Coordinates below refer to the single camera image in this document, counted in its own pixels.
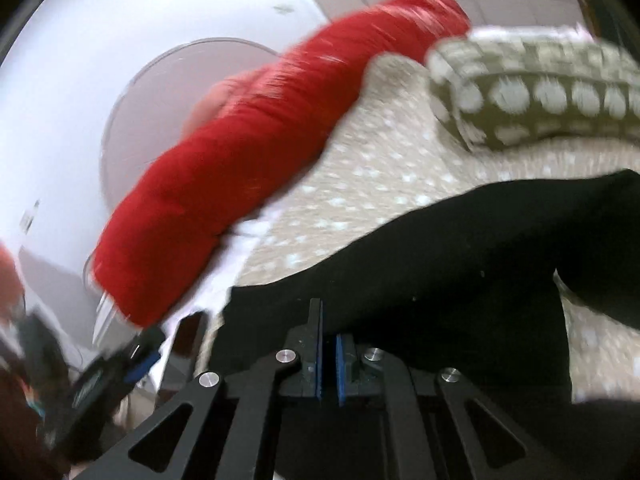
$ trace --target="red object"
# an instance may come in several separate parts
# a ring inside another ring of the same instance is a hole
[[[454,0],[386,0],[322,28],[158,158],[120,203],[95,250],[94,275],[122,313],[148,326],[194,283],[233,222],[322,151],[383,52],[423,62],[465,34]]]
[[[11,308],[16,306],[24,287],[15,269],[14,257],[0,242],[0,324],[6,323],[11,317]]]

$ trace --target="black metal bracket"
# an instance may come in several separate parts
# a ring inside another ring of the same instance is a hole
[[[289,332],[286,348],[228,378],[200,375],[81,480],[271,480],[282,409],[301,399],[321,406],[314,399],[321,333],[322,304],[313,300],[308,324]],[[394,355],[356,345],[350,335],[335,343],[341,409],[364,406],[380,414],[380,478],[575,478],[457,370],[414,370]],[[498,436],[484,438],[496,428]]]

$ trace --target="white wall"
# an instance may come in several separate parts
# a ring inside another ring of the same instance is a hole
[[[79,274],[108,218],[102,131],[136,72],[200,38],[281,51],[325,21],[313,0],[46,0],[0,67],[0,238]],[[18,222],[36,200],[24,238]]]

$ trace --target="green and white patterned fabric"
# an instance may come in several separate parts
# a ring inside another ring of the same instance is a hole
[[[553,134],[640,140],[640,67],[611,43],[456,38],[426,65],[434,114],[469,150]]]

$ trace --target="metal screw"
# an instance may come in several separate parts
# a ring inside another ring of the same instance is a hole
[[[211,388],[220,382],[220,376],[215,372],[206,372],[200,376],[198,382],[200,383],[200,386]]]
[[[284,350],[280,350],[276,354],[276,359],[279,363],[290,363],[296,358],[296,353],[293,350],[289,350],[285,348]]]
[[[457,383],[462,374],[455,368],[445,368],[440,376],[443,380],[447,381],[447,383]]]
[[[367,361],[372,361],[377,363],[384,356],[385,351],[380,348],[368,348],[366,352],[364,352],[364,358]]]

